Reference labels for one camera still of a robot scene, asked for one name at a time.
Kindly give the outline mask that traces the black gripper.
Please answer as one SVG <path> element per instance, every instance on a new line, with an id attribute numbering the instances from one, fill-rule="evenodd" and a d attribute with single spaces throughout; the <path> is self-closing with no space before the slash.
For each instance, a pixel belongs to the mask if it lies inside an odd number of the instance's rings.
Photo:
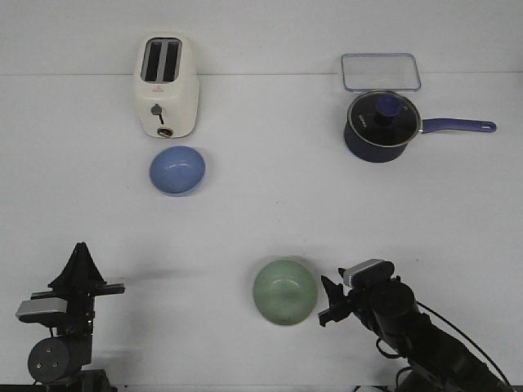
<path id="1" fill-rule="evenodd" d="M 342 283 L 347 286 L 346 269 L 338 268 L 337 271 L 342 278 Z M 321 276 L 321 282 L 329 303 L 329 307 L 318 314 L 321 327 L 325 327 L 331 321 L 338 323 L 351 314 L 355 315 L 365 327 L 377 326 L 377 320 L 369 304 L 370 291 L 352 289 L 345 294 L 342 283 L 335 283 L 325 275 Z"/>
<path id="2" fill-rule="evenodd" d="M 82 276 L 86 286 L 99 286 L 87 292 L 79 292 L 71 288 L 77 285 L 78 266 L 82 264 Z M 58 297 L 68 302 L 66 319 L 55 328 L 58 335 L 89 336 L 93 332 L 95 318 L 95 297 L 123 294 L 123 283 L 105 285 L 100 271 L 97 269 L 86 243 L 77 243 L 64 269 L 48 285 L 58 292 L 36 292 L 32 299 Z"/>

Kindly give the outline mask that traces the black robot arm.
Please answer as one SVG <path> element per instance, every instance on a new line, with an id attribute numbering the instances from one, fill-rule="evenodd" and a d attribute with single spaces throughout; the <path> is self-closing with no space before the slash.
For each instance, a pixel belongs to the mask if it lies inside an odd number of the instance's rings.
<path id="1" fill-rule="evenodd" d="M 355 273 L 348 269 L 338 272 L 349 278 L 351 290 L 345 293 L 341 283 L 321 277 L 329 307 L 319 313 L 320 325 L 355 315 L 378 337 L 377 342 L 383 341 L 394 350 L 392 358 L 407 360 L 409 375 L 397 385 L 398 391 L 512 390 L 460 340 L 420 312 L 413 290 L 392 275 L 390 262 Z"/>
<path id="2" fill-rule="evenodd" d="M 86 243 L 77 243 L 61 273 L 45 292 L 34 292 L 16 311 L 22 323 L 38 323 L 50 336 L 30 351 L 27 366 L 37 386 L 47 391 L 116 391 L 103 369 L 85 370 L 92 362 L 95 298 L 125 292 L 108 284 Z"/>

